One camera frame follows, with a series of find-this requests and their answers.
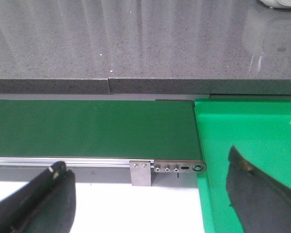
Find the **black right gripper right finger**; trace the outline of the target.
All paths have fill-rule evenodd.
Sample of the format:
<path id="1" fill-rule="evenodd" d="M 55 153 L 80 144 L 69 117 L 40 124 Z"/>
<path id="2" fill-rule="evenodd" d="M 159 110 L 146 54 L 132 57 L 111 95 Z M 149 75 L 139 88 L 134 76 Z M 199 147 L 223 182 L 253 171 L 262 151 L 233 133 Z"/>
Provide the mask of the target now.
<path id="1" fill-rule="evenodd" d="M 232 146 L 226 190 L 245 233 L 291 233 L 291 189 L 254 166 Z"/>

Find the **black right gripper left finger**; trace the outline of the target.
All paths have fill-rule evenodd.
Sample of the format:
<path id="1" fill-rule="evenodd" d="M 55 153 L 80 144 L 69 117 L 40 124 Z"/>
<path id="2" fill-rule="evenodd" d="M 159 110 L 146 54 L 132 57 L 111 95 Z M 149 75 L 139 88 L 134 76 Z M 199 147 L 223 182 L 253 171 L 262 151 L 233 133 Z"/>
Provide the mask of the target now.
<path id="1" fill-rule="evenodd" d="M 68 233 L 75 213 L 75 174 L 58 161 L 0 201 L 0 233 Z"/>

